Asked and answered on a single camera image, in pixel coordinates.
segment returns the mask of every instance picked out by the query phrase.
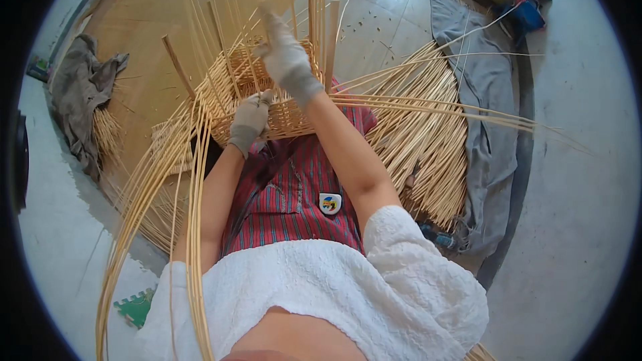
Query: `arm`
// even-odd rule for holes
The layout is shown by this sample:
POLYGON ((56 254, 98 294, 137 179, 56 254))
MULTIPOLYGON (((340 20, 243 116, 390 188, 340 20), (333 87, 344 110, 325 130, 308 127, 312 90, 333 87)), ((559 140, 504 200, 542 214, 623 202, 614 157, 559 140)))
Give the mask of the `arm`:
POLYGON ((261 44, 256 54, 261 56, 272 79, 297 101, 315 128, 325 154, 350 196, 363 236, 366 222, 377 209, 401 205, 397 191, 377 154, 312 75, 308 54, 290 34, 289 27, 265 4, 259 5, 259 12, 270 45, 261 44))
MULTIPOLYGON (((230 126, 230 140, 203 182, 201 197, 201 268, 206 273, 218 261, 221 238, 232 207, 248 151, 256 138, 268 129, 268 108, 272 91, 254 94, 239 105, 230 126)), ((187 259, 188 218, 176 242, 173 260, 187 259)))

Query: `wooden floor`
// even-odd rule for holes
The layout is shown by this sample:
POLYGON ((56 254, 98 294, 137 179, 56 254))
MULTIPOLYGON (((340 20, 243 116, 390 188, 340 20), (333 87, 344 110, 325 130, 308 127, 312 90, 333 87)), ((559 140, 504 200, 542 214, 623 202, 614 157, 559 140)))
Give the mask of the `wooden floor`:
MULTIPOLYGON (((257 1, 238 0, 245 19, 257 1)), ((347 0, 340 1, 343 10, 347 0)), ((290 18, 289 0, 270 2, 278 12, 285 13, 286 19, 290 18)), ((296 12, 307 6, 308 0, 295 0, 296 12)), ((231 42, 236 31, 230 12, 219 9, 219 13, 223 37, 231 42)), ((341 82, 397 65, 404 55, 432 40, 429 0, 350 0, 340 28, 342 40, 336 47, 334 75, 341 82)), ((306 29, 307 23, 302 23, 299 35, 305 36, 306 29)), ((133 171, 149 148, 151 127, 167 120, 188 98, 161 36, 169 35, 192 87, 202 81, 204 74, 198 68, 190 41, 185 0, 102 0, 85 32, 97 38, 100 60, 115 52, 130 54, 108 107, 126 132, 123 164, 105 166, 103 189, 109 191, 112 185, 124 186, 127 173, 133 171)), ((474 261, 466 267, 475 271, 478 264, 474 261)))

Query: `person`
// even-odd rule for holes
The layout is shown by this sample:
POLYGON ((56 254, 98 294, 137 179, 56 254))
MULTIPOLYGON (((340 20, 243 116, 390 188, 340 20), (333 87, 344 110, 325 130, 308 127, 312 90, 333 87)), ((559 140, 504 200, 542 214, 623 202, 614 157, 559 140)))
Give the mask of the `person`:
MULTIPOLYGON (((364 138, 370 110, 337 107, 286 24, 259 8, 270 43, 257 54, 316 134, 259 150, 272 94, 257 93, 238 107, 204 180, 202 287, 215 359, 461 360, 488 323, 485 290, 402 208, 364 138)), ((202 358, 184 233, 137 333, 142 358, 202 358)))

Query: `concrete floor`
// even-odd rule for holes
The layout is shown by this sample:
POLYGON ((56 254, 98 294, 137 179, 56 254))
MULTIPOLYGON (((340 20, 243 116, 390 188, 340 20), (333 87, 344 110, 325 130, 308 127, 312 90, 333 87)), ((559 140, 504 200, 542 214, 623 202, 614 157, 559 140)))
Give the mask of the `concrete floor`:
MULTIPOLYGON (((281 11, 287 7, 283 0, 276 5, 281 11)), ((120 80, 109 108, 129 132, 123 160, 130 170, 149 146, 145 135, 151 126, 171 114, 177 95, 186 97, 160 36, 170 34, 188 73, 199 81, 182 6, 182 0, 103 0, 86 29, 98 38, 99 59, 130 52, 123 76, 133 78, 120 80)), ((428 0, 350 0, 343 24, 374 14, 377 19, 356 32, 347 30, 338 45, 340 80, 392 66, 431 39, 428 0), (392 44, 395 60, 379 40, 392 44)), ((531 59, 535 119, 562 127, 593 153, 544 134, 534 137, 524 209, 488 292, 491 322, 482 342, 499 360, 574 356, 617 283, 639 198, 639 121, 606 15, 598 0, 555 0, 546 18, 546 31, 528 38, 530 52, 546 54, 531 59)), ((57 26, 45 24, 41 34, 52 28, 57 26)), ((20 225, 44 303, 78 355, 93 359, 96 302, 116 215, 78 172, 44 98, 42 84, 26 77, 20 109, 28 120, 31 171, 20 225)), ((124 183, 124 175, 113 174, 124 183)), ((154 286, 165 261, 141 240, 125 263, 114 299, 154 286)), ((114 359, 127 359, 133 333, 112 312, 114 359)))

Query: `gloved hand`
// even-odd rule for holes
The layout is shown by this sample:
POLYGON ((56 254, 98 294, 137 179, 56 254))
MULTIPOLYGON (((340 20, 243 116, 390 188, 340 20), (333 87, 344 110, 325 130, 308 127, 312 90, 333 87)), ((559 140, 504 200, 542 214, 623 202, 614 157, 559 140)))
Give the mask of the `gloved hand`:
POLYGON ((305 109, 309 99, 324 86, 312 75, 308 54, 290 34, 287 24, 265 3, 259 4, 259 14, 270 44, 260 44, 254 54, 262 58, 270 77, 305 109))
POLYGON ((261 95, 255 93, 244 99, 236 109, 228 144, 237 147, 245 159, 254 141, 270 130, 268 108, 272 104, 272 97, 272 90, 265 90, 261 95))

